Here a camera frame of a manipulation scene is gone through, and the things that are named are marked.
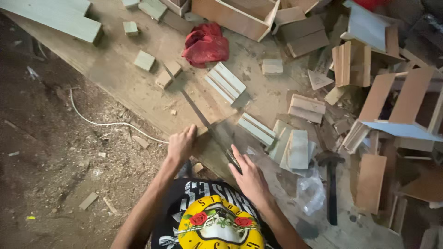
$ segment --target hand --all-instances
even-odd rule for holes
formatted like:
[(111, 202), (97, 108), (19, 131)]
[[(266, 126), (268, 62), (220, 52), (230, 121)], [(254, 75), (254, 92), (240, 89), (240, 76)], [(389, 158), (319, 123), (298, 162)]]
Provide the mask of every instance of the hand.
[(171, 135), (166, 158), (181, 166), (191, 156), (192, 142), (196, 132), (197, 126), (193, 124), (181, 133)]
[(229, 164), (238, 186), (258, 210), (266, 207), (272, 202), (273, 196), (269, 191), (268, 183), (264, 179), (263, 172), (251, 161), (248, 155), (240, 155), (235, 145), (232, 144), (231, 148), (243, 172), (243, 175), (241, 175), (234, 165)]

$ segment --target wooden box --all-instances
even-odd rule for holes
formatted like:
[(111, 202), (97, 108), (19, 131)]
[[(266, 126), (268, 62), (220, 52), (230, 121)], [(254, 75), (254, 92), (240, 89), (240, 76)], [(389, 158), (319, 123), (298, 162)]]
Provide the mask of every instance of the wooden box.
[(280, 0), (192, 0), (191, 11), (260, 42), (271, 30)]
[[(359, 120), (395, 136), (443, 141), (443, 75), (433, 67), (376, 76)], [(390, 91), (398, 97), (388, 98)], [(392, 111), (384, 106), (393, 105)]]

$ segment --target dirt floor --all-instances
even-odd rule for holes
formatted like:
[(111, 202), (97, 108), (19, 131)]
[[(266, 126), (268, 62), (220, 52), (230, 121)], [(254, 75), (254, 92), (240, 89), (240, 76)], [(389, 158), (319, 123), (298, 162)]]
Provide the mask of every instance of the dirt floor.
[[(127, 214), (157, 173), (167, 145), (143, 149), (122, 125), (145, 124), (47, 48), (0, 14), (0, 248), (108, 248)], [(30, 67), (38, 77), (31, 73)], [(200, 175), (214, 177), (207, 169)], [(99, 198), (78, 205), (91, 192)], [(103, 198), (118, 211), (111, 212)]]

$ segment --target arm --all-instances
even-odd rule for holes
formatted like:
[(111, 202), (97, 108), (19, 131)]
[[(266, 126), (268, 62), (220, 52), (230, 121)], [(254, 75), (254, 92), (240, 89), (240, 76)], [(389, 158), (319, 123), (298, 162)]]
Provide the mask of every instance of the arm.
[(240, 155), (234, 145), (232, 145), (232, 151), (243, 171), (241, 175), (234, 165), (229, 164), (238, 186), (266, 219), (280, 246), (285, 249), (307, 249), (306, 243), (278, 207), (261, 169), (252, 163), (247, 155)]
[(159, 172), (132, 209), (111, 246), (115, 248), (144, 248), (153, 228), (161, 197), (169, 188), (184, 161), (191, 154), (197, 127), (193, 124), (182, 133), (169, 137), (168, 152)]

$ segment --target hammer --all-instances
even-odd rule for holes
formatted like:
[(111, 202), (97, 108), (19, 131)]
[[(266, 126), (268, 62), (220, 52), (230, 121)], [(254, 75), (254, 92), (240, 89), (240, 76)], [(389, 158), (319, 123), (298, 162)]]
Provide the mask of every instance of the hammer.
[(323, 151), (316, 155), (315, 158), (320, 167), (326, 167), (327, 169), (327, 219), (331, 225), (336, 226), (338, 223), (335, 169), (337, 164), (344, 163), (345, 159), (332, 151)]

